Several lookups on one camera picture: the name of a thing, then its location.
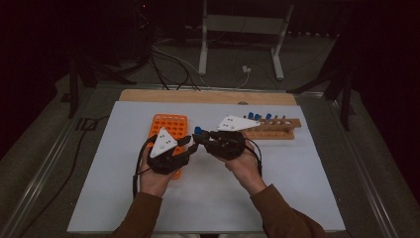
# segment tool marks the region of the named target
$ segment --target gray floor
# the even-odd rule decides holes
[[[334,41],[326,38],[287,37],[280,59],[285,79],[277,81],[269,57],[273,39],[239,48],[210,49],[208,71],[201,79],[189,67],[194,82],[201,89],[283,91],[302,85],[316,77]],[[161,40],[157,49],[198,66],[200,42],[185,44]],[[162,73],[177,82],[185,74],[180,67],[157,59]],[[249,81],[242,65],[252,68]],[[147,65],[129,76],[138,83],[130,88],[160,89],[158,78]],[[68,92],[68,78],[57,83],[58,96],[0,162],[0,226],[7,221],[23,197],[24,191],[46,158],[56,154],[52,172],[44,184],[38,184],[39,196],[29,206],[26,222],[14,223],[21,228],[45,206],[68,175],[82,132],[66,118],[69,105],[59,102]],[[420,237],[420,209],[389,154],[383,140],[356,92],[352,94],[354,115],[350,116],[351,132],[345,132],[337,121],[336,103],[319,97],[326,84],[297,97],[305,113],[315,145],[345,221],[346,232],[328,237]],[[125,85],[103,78],[96,89],[84,90],[78,117],[100,118],[109,115]],[[51,206],[30,227],[24,237],[105,237],[67,233],[66,227],[87,176],[90,164],[105,129],[101,121],[95,131],[88,132],[81,144],[76,170]],[[70,128],[64,143],[56,145],[61,132]]]

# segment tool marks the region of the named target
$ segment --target wooden test tube rack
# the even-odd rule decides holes
[[[294,128],[301,127],[299,119],[289,119],[285,116],[273,119],[262,119],[258,127],[242,130],[246,137],[252,140],[293,140]]]

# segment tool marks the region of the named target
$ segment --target brown sleeve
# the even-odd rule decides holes
[[[151,237],[158,220],[162,199],[147,193],[137,193],[121,225],[110,238]]]
[[[251,200],[262,216],[263,228],[268,237],[326,237],[318,223],[291,208],[272,184],[251,196]]]

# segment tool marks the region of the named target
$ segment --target metal frame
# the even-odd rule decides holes
[[[60,134],[58,135],[54,144],[52,145],[49,154],[46,156],[43,163],[38,168],[35,175],[32,177],[32,180],[25,189],[23,196],[21,197],[15,209],[13,210],[12,215],[9,217],[3,229],[1,230],[1,238],[17,237],[21,232],[26,218],[28,217],[38,196],[43,190],[44,185],[46,184],[50,174],[53,172],[54,166],[58,161],[68,139],[70,138],[71,133],[74,131],[77,121],[83,113],[87,102],[90,100],[93,91],[93,88],[84,89],[80,107],[77,111],[75,111],[72,119],[69,119],[65,123]]]
[[[208,15],[207,13],[207,0],[203,0],[203,26],[202,26],[202,39],[201,39],[201,53],[200,53],[200,62],[198,65],[198,74],[201,76],[204,76],[206,74],[207,70],[207,55],[208,55],[208,47],[207,47],[207,32],[208,31],[229,31],[229,32],[246,32],[246,33],[260,33],[260,34],[278,34],[278,42],[277,45],[274,48],[271,48],[271,58],[272,63],[274,66],[275,71],[275,78],[277,80],[284,79],[284,73],[283,69],[281,67],[279,53],[281,46],[283,44],[285,35],[287,33],[287,27],[288,23],[290,21],[291,14],[293,12],[294,5],[290,4],[286,13],[286,16],[284,19],[270,19],[270,18],[252,18],[252,17],[242,17],[247,20],[251,20],[254,22],[277,22],[279,26],[272,27],[271,24],[260,24],[260,27],[258,29],[245,29],[245,23],[243,25],[243,29],[241,31],[237,30],[229,30],[227,26],[220,26],[220,29],[215,26],[216,23],[212,22],[214,21],[214,18],[212,16],[215,15]],[[218,16],[219,18],[226,18],[227,20],[235,21],[238,17],[235,16]]]

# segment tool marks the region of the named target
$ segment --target cable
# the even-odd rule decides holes
[[[253,143],[254,146],[257,148],[257,150],[259,150],[260,156],[258,157],[257,156],[257,153],[253,149],[251,149],[249,146],[245,145],[245,148],[248,151],[250,151],[256,157],[256,159],[257,159],[257,167],[259,169],[259,174],[260,174],[261,177],[263,177],[263,155],[262,155],[262,151],[261,151],[259,145],[257,145],[257,143],[255,143],[253,140],[251,140],[249,138],[245,138],[245,140]]]
[[[148,145],[148,143],[155,141],[157,139],[157,137],[158,137],[158,135],[157,134],[154,134],[152,137],[148,138],[145,141],[145,143],[142,145],[142,148],[140,149],[139,156],[137,158],[136,172],[133,175],[133,198],[136,197],[136,194],[138,192],[138,189],[137,189],[137,180],[138,180],[138,177],[140,175],[142,175],[143,173],[145,173],[145,172],[147,172],[148,170],[151,169],[151,168],[148,168],[147,170],[144,170],[142,172],[139,172],[140,163],[142,162],[143,152],[145,151],[146,146]]]
[[[201,75],[198,73],[198,69],[197,69],[197,68],[195,68],[195,67],[194,67],[194,66],[193,66],[190,62],[188,62],[188,61],[186,61],[186,60],[184,60],[184,59],[181,59],[181,58],[178,58],[178,57],[172,56],[172,55],[170,55],[170,54],[164,53],[164,52],[160,51],[158,48],[156,48],[155,46],[152,46],[152,48],[153,48],[153,49],[155,49],[157,52],[160,52],[160,53],[162,53],[162,54],[164,54],[164,55],[166,55],[166,56],[169,56],[169,57],[172,57],[172,58],[174,58],[174,59],[178,59],[178,60],[180,60],[180,61],[185,62],[186,64],[188,64],[190,67],[192,67],[192,68],[194,69],[194,71],[197,73],[198,77],[200,78],[201,82],[202,82],[205,86],[209,87],[210,89],[212,88],[210,85],[208,85],[207,83],[205,83],[205,82],[204,82],[203,78],[202,78],[202,77],[201,77]]]
[[[160,83],[161,83],[162,87],[166,88],[166,90],[169,90],[169,88],[167,87],[166,83],[163,81],[163,77],[161,75],[160,70],[157,67],[157,64],[155,62],[154,56],[151,56],[151,60],[152,60],[153,68],[155,69],[155,71],[157,73],[157,77],[160,80]]]
[[[80,151],[80,146],[81,143],[84,139],[84,137],[86,136],[86,133],[89,131],[89,128],[94,128],[97,123],[101,120],[104,120],[106,118],[109,118],[109,116],[105,116],[105,117],[101,117],[99,119],[91,119],[91,118],[86,118],[86,119],[90,119],[93,120],[93,122],[88,125],[86,127],[86,129],[83,131],[83,134],[81,135],[79,142],[77,144],[77,149],[76,149],[76,153],[74,154],[74,158],[73,158],[73,164],[71,166],[70,169],[70,173],[68,174],[67,178],[65,179],[64,183],[61,185],[61,187],[58,189],[58,191],[55,193],[55,195],[50,199],[50,201],[43,207],[43,209],[41,209],[41,211],[31,220],[31,222],[22,230],[21,234],[18,236],[18,238],[22,238],[25,233],[29,230],[29,228],[31,228],[31,226],[38,220],[38,218],[40,218],[40,216],[49,208],[49,206],[55,201],[55,199],[59,196],[59,194],[62,192],[62,190],[65,188],[65,186],[67,185],[68,181],[70,180],[71,176],[74,173],[74,170],[76,168],[76,164],[77,164],[77,159],[78,159],[78,154]]]
[[[160,55],[163,55],[163,56],[165,56],[165,57],[167,57],[168,59],[166,59],[166,58],[161,58],[161,57],[157,57],[157,56],[155,56],[155,57],[157,57],[157,58],[159,58],[159,59],[162,59],[162,60],[169,60],[169,61],[172,61],[172,62],[175,62],[175,63],[177,63],[179,66],[181,66],[182,67],[182,69],[185,71],[185,73],[186,73],[186,78],[178,85],[178,87],[176,88],[176,90],[178,90],[183,84],[185,84],[187,81],[188,81],[188,79],[190,80],[190,82],[191,82],[191,87],[194,89],[194,90],[200,90],[200,88],[198,88],[198,86],[194,83],[194,81],[192,80],[192,77],[191,77],[191,74],[189,73],[189,71],[188,71],[188,69],[185,67],[185,65],[179,60],[179,59],[177,59],[177,58],[175,58],[175,57],[173,57],[173,56],[170,56],[170,55],[167,55],[167,54],[163,54],[162,52],[158,52],[158,51],[155,51],[155,50],[152,50],[152,52],[153,53],[155,53],[155,54],[160,54]]]

